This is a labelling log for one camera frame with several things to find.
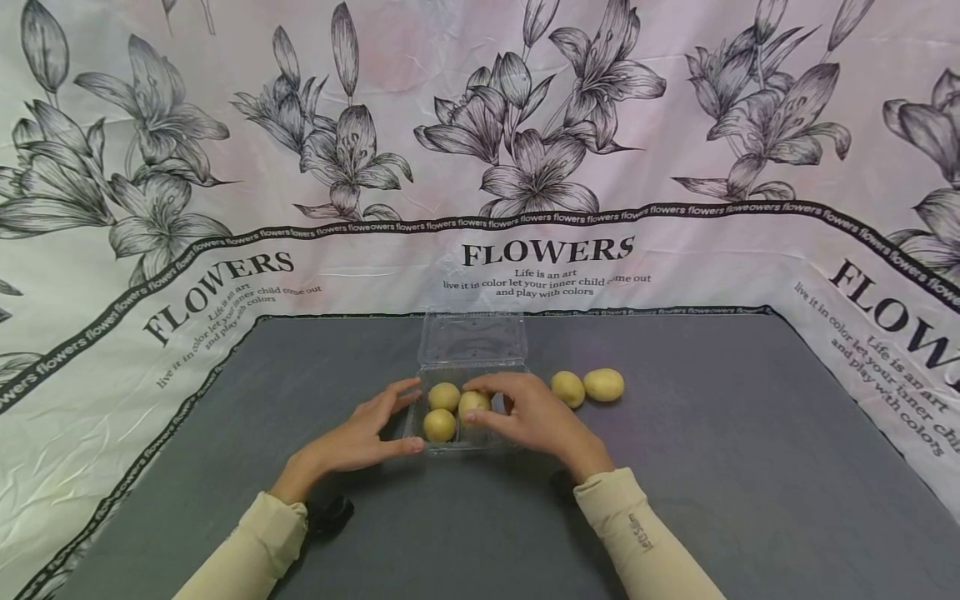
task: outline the long sleeve shirt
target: long sleeve shirt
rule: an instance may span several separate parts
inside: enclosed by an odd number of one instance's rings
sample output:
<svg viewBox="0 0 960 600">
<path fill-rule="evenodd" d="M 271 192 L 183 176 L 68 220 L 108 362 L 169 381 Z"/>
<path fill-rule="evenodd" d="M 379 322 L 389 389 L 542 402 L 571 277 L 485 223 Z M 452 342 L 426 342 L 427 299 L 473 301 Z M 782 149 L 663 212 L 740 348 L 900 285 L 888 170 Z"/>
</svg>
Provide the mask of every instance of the long sleeve shirt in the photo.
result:
<svg viewBox="0 0 960 600">
<path fill-rule="evenodd" d="M 631 600 L 724 600 L 654 514 L 630 469 L 593 475 L 574 495 Z M 261 493 L 174 600 L 266 600 L 305 537 L 306 507 Z"/>
</svg>

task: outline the black object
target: black object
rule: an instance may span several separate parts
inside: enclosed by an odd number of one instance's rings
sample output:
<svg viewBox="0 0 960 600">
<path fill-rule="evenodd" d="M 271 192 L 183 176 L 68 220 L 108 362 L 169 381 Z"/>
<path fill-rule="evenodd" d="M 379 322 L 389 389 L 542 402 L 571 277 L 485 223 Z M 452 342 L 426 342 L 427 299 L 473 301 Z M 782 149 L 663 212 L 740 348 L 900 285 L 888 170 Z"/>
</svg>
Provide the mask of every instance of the black object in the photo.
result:
<svg viewBox="0 0 960 600">
<path fill-rule="evenodd" d="M 353 503 L 338 495 L 321 511 L 315 513 L 307 509 L 309 532 L 315 536 L 335 536 L 347 526 L 354 512 Z"/>
<path fill-rule="evenodd" d="M 573 473 L 568 468 L 562 468 L 550 475 L 550 487 L 553 488 L 554 495 L 566 506 L 577 506 L 577 498 L 573 495 L 573 489 L 577 487 L 577 482 L 573 480 Z"/>
</svg>

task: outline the floral backdrop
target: floral backdrop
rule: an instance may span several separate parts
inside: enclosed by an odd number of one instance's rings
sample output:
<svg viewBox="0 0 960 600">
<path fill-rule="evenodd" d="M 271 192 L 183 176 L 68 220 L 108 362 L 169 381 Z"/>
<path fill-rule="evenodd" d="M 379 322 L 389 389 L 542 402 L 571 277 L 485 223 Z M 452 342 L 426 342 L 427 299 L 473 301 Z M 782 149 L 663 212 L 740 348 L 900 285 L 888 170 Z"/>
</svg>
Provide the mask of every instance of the floral backdrop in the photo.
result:
<svg viewBox="0 0 960 600">
<path fill-rule="evenodd" d="M 192 244 L 267 227 L 806 201 L 956 290 L 960 9 L 911 7 L 11 0 L 0 394 Z M 732 245 L 670 223 L 638 244 L 798 253 L 776 217 Z M 418 252 L 396 264 L 436 259 Z M 66 555 L 17 597 L 53 597 Z M 33 574 L 3 564 L 0 590 Z"/>
</svg>

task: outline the potato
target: potato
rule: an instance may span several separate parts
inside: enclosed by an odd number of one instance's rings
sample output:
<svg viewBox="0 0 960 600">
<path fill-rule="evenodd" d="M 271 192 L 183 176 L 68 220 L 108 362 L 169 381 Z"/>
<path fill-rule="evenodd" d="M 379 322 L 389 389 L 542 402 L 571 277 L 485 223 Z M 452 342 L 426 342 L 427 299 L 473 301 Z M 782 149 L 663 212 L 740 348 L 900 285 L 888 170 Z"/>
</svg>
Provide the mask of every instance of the potato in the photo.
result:
<svg viewBox="0 0 960 600">
<path fill-rule="evenodd" d="M 490 399 L 480 392 L 464 392 L 460 396 L 460 420 L 463 422 L 464 414 L 467 411 L 489 411 L 493 410 Z"/>
<path fill-rule="evenodd" d="M 550 379 L 550 389 L 554 396 L 563 400 L 570 408 L 580 408 L 584 403 L 584 384 L 580 377 L 570 371 L 560 371 Z"/>
<path fill-rule="evenodd" d="M 587 396 L 597 402 L 613 402 L 623 396 L 623 375 L 613 369 L 597 369 L 584 377 Z"/>
<path fill-rule="evenodd" d="M 430 410 L 443 408 L 452 413 L 457 410 L 457 404 L 460 403 L 460 389 L 452 383 L 438 383 L 430 389 L 427 403 L 430 405 Z"/>
<path fill-rule="evenodd" d="M 457 420 L 448 410 L 438 408 L 423 418 L 423 435 L 432 444 L 443 444 L 453 439 L 457 433 Z"/>
</svg>

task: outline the gray table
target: gray table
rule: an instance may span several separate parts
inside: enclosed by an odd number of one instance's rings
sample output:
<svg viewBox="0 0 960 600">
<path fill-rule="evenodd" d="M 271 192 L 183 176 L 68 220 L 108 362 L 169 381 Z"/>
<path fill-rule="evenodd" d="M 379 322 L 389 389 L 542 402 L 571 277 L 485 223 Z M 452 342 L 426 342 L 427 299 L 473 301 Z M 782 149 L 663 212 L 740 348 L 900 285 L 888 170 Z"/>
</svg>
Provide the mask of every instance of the gray table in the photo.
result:
<svg viewBox="0 0 960 600">
<path fill-rule="evenodd" d="M 950 599 L 960 527 L 790 327 L 767 316 L 528 320 L 528 365 L 616 367 L 580 415 L 731 600 Z M 166 600 L 288 454 L 417 370 L 416 319 L 271 320 L 228 363 L 58 600 Z M 279 600 L 622 598 L 556 465 L 418 457 L 325 481 L 357 514 Z"/>
</svg>

